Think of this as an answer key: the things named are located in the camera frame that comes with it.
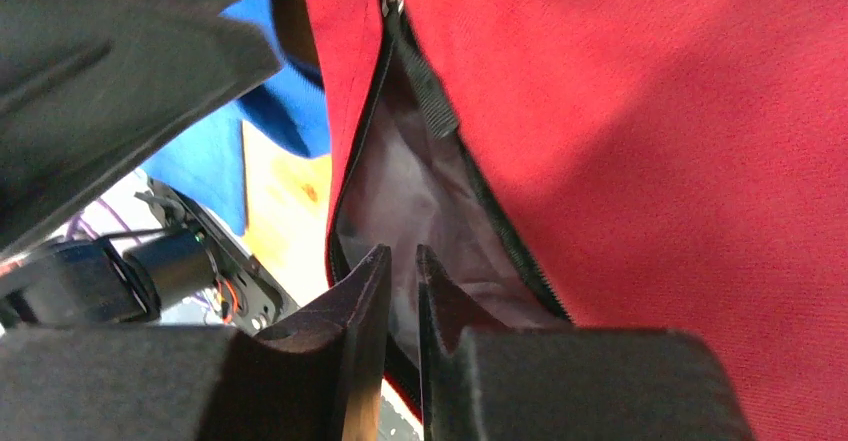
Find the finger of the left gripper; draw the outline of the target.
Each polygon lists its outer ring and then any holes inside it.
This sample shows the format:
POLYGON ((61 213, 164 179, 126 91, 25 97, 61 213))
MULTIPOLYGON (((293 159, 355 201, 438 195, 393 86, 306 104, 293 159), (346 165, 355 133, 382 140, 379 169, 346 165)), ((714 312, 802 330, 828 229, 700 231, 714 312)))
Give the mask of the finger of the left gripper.
POLYGON ((238 1, 1 0, 3 255, 279 70, 238 1))

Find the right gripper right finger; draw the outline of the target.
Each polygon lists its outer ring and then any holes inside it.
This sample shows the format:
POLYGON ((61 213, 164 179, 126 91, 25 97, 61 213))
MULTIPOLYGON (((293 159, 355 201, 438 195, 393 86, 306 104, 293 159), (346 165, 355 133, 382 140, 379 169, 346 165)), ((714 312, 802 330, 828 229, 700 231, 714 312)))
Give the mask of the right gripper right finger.
POLYGON ((416 255, 429 440, 750 440, 721 363, 678 331, 506 326, 416 255))

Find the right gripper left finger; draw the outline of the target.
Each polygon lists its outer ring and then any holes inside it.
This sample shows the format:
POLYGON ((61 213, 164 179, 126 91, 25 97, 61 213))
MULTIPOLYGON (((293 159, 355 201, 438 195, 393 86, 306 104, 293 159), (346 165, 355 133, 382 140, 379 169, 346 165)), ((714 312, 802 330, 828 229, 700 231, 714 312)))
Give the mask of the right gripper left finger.
POLYGON ((27 327, 1 339, 5 440, 374 440, 391 252, 254 336, 226 326, 27 327))

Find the red backpack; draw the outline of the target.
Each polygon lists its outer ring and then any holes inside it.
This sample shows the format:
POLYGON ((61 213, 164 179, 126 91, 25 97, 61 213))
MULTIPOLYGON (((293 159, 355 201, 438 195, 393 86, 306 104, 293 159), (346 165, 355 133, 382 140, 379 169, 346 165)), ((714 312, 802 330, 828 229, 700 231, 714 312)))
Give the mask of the red backpack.
POLYGON ((750 440, 847 436, 847 0, 305 0, 328 279, 391 252, 422 416, 420 246, 506 326, 667 330, 750 440))

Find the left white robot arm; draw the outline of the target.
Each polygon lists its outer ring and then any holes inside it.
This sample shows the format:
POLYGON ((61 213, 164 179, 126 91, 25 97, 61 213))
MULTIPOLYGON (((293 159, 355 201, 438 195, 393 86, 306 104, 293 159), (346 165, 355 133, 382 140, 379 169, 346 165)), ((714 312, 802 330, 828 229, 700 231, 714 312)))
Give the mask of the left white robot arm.
POLYGON ((154 228, 53 233, 279 64, 240 0, 1 0, 1 323, 149 322, 197 292, 248 331, 287 297, 186 189, 139 195, 154 228))

